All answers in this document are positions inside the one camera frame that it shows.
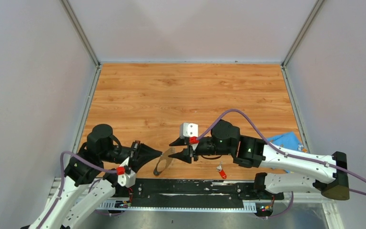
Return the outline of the metal key organizer plate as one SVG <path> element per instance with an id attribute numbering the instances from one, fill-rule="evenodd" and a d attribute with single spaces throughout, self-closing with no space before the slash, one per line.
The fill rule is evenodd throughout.
<path id="1" fill-rule="evenodd" d="M 156 177 L 158 177 L 163 171 L 165 171 L 172 164 L 174 158 L 170 157 L 170 155 L 173 155 L 175 153 L 176 149 L 173 146 L 162 153 L 153 170 L 153 174 Z"/>

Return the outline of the silver key with red tag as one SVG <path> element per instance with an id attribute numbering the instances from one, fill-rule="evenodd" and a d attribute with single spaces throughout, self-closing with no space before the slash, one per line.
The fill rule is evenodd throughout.
<path id="1" fill-rule="evenodd" d="M 223 164 L 222 162 L 219 163 L 219 165 L 216 167 L 216 171 L 219 173 L 222 179 L 227 179 L 227 175 L 223 170 L 222 164 Z"/>

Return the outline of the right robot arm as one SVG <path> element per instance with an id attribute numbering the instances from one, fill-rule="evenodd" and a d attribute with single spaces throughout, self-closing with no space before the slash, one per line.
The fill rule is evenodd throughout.
<path id="1" fill-rule="evenodd" d="M 198 137 L 198 125 L 182 123 L 179 137 L 170 146 L 184 146 L 171 158 L 186 163 L 200 156 L 230 155 L 240 167 L 270 167 L 286 170 L 286 174 L 258 173 L 253 192 L 259 199 L 283 192 L 320 193 L 334 200 L 348 200 L 350 188 L 347 157 L 336 151 L 332 155 L 313 155 L 267 143 L 260 138 L 245 136 L 240 128 L 220 120 L 211 129 L 210 136 Z"/>

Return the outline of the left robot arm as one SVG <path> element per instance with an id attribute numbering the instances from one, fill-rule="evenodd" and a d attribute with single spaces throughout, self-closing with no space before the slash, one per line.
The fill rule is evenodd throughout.
<path id="1" fill-rule="evenodd" d="M 133 196 L 137 172 L 162 152 L 140 141 L 123 146 L 108 124 L 96 125 L 78 153 L 60 155 L 61 182 L 28 229 L 72 229 L 111 196 Z"/>

